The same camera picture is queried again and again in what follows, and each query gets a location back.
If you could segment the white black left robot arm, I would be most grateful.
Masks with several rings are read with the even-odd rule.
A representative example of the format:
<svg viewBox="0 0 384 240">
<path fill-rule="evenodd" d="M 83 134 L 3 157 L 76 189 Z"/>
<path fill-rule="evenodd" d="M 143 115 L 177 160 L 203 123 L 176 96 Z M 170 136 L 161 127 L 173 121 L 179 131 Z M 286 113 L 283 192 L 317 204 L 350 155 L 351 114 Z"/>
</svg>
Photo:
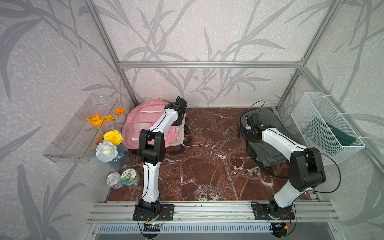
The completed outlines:
<svg viewBox="0 0 384 240">
<path fill-rule="evenodd" d="M 161 213 L 158 182 L 160 164 L 166 154 L 165 135 L 171 126 L 182 124 L 187 105 L 183 98 L 177 97 L 174 102 L 163 107 L 162 115 L 153 127 L 140 132 L 138 156 L 143 163 L 144 188 L 136 211 L 142 215 L 157 216 Z"/>
</svg>

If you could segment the teal glass vase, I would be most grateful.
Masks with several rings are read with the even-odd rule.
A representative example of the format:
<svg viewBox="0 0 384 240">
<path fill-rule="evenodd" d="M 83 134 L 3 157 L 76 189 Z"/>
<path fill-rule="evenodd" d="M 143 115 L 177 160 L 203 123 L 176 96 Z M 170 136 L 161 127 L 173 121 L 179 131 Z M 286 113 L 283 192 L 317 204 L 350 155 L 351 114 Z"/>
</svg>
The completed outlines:
<svg viewBox="0 0 384 240">
<path fill-rule="evenodd" d="M 108 165 L 117 170 L 127 168 L 133 161 L 132 154 L 127 150 L 127 148 L 123 144 L 117 146 L 117 151 L 117 157 L 112 161 L 108 162 Z"/>
</svg>

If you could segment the grey fabric backpack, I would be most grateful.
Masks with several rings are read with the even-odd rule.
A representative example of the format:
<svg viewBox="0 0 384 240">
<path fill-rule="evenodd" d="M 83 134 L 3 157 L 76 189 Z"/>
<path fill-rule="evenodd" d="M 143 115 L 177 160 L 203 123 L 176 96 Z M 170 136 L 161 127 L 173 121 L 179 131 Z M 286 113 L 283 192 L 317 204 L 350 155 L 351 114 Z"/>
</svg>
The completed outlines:
<svg viewBox="0 0 384 240">
<path fill-rule="evenodd" d="M 288 131 L 271 110 L 255 109 L 244 114 L 258 114 L 262 122 L 262 140 L 256 143 L 244 140 L 247 154 L 261 169 L 271 174 L 272 166 L 292 161 L 293 155 L 304 155 L 305 147 L 290 138 Z"/>
</svg>

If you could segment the small orange artificial flower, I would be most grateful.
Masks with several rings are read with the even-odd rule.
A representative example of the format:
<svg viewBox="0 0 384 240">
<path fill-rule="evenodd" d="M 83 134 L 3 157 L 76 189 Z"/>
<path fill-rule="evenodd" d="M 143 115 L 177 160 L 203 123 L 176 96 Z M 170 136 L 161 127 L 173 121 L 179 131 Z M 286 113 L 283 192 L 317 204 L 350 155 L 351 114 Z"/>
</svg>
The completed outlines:
<svg viewBox="0 0 384 240">
<path fill-rule="evenodd" d="M 117 108 L 115 109 L 115 113 L 117 116 L 123 115 L 125 112 L 125 108 Z"/>
</svg>

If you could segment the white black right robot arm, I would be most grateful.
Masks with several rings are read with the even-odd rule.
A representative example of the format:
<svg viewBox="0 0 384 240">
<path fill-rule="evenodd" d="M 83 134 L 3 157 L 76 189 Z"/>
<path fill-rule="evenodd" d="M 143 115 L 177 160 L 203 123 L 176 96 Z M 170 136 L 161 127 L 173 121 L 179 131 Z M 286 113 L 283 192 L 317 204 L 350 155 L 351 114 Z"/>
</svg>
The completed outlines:
<svg viewBox="0 0 384 240">
<path fill-rule="evenodd" d="M 254 111 L 241 116 L 239 131 L 249 157 L 267 173 L 273 173 L 274 165 L 289 164 L 288 181 L 273 195 L 268 205 L 268 213 L 273 218 L 287 212 L 306 191 L 326 181 L 318 149 L 300 145 L 271 125 L 264 125 Z"/>
</svg>

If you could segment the right controller circuit board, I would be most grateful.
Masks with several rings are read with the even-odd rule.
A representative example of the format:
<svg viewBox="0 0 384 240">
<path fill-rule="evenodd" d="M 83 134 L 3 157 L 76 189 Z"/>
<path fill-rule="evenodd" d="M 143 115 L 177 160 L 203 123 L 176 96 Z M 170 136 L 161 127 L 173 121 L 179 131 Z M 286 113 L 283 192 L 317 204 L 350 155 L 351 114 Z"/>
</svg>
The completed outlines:
<svg viewBox="0 0 384 240">
<path fill-rule="evenodd" d="M 286 223 L 271 223 L 270 231 L 272 236 L 276 238 L 284 238 L 288 234 L 288 228 L 291 224 Z"/>
</svg>

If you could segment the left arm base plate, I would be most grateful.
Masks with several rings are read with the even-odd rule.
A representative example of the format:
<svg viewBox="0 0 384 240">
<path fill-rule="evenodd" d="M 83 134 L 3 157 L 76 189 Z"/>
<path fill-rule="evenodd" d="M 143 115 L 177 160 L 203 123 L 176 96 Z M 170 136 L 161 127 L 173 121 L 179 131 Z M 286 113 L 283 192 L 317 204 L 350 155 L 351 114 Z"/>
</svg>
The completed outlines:
<svg viewBox="0 0 384 240">
<path fill-rule="evenodd" d="M 134 210 L 133 221 L 172 221 L 175 213 L 175 205 L 157 204 L 144 207 L 137 205 Z"/>
</svg>

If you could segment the orange artificial poppy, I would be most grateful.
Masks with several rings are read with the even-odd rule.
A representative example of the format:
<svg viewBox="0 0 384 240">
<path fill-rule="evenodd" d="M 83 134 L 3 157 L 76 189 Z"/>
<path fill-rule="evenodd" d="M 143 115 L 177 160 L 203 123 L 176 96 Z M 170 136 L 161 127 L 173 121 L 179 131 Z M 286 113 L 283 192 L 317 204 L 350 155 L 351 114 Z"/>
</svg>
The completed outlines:
<svg viewBox="0 0 384 240">
<path fill-rule="evenodd" d="M 96 113 L 86 120 L 95 128 L 99 128 L 103 123 L 105 123 L 105 119 L 100 116 L 100 113 Z"/>
</svg>

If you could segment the yellow artificial flower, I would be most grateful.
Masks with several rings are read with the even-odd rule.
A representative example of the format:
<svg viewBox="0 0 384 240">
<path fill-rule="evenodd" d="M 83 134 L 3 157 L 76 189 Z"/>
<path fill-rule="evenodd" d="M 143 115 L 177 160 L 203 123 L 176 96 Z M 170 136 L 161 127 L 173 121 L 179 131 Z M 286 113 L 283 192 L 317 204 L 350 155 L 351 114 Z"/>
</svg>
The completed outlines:
<svg viewBox="0 0 384 240">
<path fill-rule="evenodd" d="M 104 134 L 104 142 L 111 142 L 113 145 L 118 146 L 122 143 L 123 136 L 117 131 L 108 131 Z"/>
</svg>

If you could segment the white artificial rose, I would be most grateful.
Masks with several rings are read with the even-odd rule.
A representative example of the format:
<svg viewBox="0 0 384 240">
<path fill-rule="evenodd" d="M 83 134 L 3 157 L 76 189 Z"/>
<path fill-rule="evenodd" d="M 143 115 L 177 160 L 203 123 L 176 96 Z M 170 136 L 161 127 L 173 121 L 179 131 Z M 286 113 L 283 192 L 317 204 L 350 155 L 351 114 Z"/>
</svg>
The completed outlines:
<svg viewBox="0 0 384 240">
<path fill-rule="evenodd" d="M 102 142 L 99 143 L 96 148 L 96 157 L 104 162 L 109 163 L 118 156 L 117 146 L 111 142 Z"/>
</svg>

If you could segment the green book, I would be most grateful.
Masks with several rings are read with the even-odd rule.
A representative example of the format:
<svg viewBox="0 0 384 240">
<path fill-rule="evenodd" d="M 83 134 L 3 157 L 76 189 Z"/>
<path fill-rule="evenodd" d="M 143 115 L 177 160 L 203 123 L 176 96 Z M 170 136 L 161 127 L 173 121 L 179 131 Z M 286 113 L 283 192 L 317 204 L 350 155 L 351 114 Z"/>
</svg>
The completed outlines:
<svg viewBox="0 0 384 240">
<path fill-rule="evenodd" d="M 356 138 L 347 135 L 318 117 L 303 127 L 302 133 L 322 148 L 329 147 L 329 145 L 350 146 L 356 141 Z"/>
</svg>

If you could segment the silver tin can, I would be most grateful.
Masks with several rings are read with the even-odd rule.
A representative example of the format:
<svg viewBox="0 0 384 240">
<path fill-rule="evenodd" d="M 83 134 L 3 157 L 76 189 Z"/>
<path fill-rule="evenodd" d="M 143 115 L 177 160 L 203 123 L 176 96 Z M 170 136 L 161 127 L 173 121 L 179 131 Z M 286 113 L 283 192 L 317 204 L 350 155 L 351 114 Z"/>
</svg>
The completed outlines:
<svg viewBox="0 0 384 240">
<path fill-rule="evenodd" d="M 109 174 L 107 185 L 114 190 L 120 189 L 123 186 L 121 175 L 118 172 Z"/>
</svg>

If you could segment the aluminium mounting rail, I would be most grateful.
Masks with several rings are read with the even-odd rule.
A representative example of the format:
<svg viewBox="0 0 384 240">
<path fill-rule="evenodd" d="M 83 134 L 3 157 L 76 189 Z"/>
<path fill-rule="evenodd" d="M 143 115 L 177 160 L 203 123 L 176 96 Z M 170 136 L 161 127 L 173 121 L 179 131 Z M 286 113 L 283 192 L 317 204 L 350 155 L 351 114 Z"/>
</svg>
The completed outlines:
<svg viewBox="0 0 384 240">
<path fill-rule="evenodd" d="M 136 202 L 94 204 L 88 224 L 132 223 Z M 246 223 L 256 222 L 250 201 L 176 201 L 170 223 Z M 340 219 L 331 202 L 297 201 L 290 210 L 300 222 L 338 222 Z"/>
</svg>

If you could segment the pink backpack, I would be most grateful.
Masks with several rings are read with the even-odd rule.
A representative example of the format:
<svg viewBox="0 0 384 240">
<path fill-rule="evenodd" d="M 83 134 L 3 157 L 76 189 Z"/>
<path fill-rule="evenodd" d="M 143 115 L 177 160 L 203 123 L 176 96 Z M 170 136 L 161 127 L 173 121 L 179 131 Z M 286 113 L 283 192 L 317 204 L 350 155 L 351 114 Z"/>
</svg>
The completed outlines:
<svg viewBox="0 0 384 240">
<path fill-rule="evenodd" d="M 148 130 L 161 119 L 168 102 L 153 98 L 149 99 L 137 107 L 133 108 L 127 116 L 127 121 L 122 128 L 122 144 L 128 150 L 137 150 L 139 148 L 139 137 L 141 130 Z M 165 135 L 166 147 L 186 145 L 185 140 L 185 120 L 180 126 L 172 126 Z"/>
</svg>

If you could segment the clear plastic shelf tray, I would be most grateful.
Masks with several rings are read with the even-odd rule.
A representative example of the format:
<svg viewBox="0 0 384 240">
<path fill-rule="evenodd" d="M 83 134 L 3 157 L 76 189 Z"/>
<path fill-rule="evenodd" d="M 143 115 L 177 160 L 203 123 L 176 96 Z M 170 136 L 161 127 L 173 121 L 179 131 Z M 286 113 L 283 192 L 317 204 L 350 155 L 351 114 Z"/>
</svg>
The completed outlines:
<svg viewBox="0 0 384 240">
<path fill-rule="evenodd" d="M 99 113 L 105 117 L 118 105 L 115 97 L 91 94 L 65 128 L 45 149 L 43 156 L 54 163 L 86 164 L 92 158 L 107 126 L 95 128 L 87 120 Z"/>
</svg>

